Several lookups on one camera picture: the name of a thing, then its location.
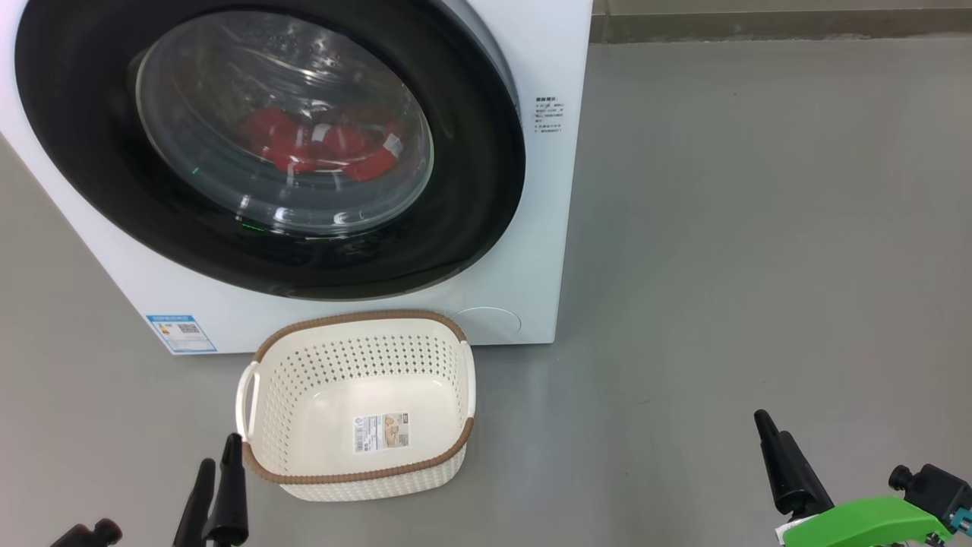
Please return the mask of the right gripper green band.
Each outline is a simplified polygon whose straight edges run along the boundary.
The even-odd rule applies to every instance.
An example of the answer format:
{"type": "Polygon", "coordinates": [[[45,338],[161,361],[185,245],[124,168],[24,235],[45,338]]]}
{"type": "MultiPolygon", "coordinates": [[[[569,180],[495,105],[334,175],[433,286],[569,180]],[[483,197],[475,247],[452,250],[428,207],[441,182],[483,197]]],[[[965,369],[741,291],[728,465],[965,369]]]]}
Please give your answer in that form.
{"type": "Polygon", "coordinates": [[[766,409],[754,413],[775,509],[803,518],[775,530],[781,546],[882,546],[923,542],[951,532],[933,514],[895,496],[857,499],[834,507],[790,432],[781,432],[766,409]]]}

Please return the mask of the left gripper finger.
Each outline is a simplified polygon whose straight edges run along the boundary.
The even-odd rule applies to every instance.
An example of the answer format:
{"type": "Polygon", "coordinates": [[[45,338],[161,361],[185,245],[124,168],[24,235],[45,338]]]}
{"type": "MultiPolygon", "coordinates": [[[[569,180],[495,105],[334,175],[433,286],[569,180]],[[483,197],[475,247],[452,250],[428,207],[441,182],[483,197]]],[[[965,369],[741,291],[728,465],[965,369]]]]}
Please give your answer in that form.
{"type": "Polygon", "coordinates": [[[207,546],[204,529],[209,519],[215,481],[216,463],[212,458],[204,458],[181,514],[173,540],[174,547],[207,546]]]}
{"type": "Polygon", "coordinates": [[[249,537],[248,506],[242,439],[226,439],[219,461],[219,484],[202,538],[207,546],[241,546],[249,537]]]}

